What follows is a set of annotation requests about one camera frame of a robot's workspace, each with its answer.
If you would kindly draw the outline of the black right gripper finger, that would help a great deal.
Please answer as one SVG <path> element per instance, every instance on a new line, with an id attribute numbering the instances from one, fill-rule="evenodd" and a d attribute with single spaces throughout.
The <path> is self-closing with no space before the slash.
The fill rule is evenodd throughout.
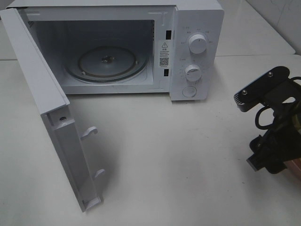
<path id="1" fill-rule="evenodd" d="M 257 155 L 251 155 L 246 162 L 251 166 L 254 171 L 259 171 L 263 168 L 262 162 L 257 158 Z"/>

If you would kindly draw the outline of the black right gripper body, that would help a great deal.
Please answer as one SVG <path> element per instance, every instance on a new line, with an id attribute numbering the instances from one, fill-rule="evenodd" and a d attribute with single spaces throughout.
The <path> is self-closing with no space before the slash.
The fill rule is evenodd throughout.
<path id="1" fill-rule="evenodd" d="M 300 79 L 288 79 L 261 98 L 264 105 L 255 116 L 255 125 L 266 130 L 250 142 L 253 154 L 271 174 L 287 169 L 285 161 L 301 157 L 301 133 L 297 120 L 301 118 Z M 273 121 L 269 125 L 259 123 L 260 114 L 273 110 Z"/>

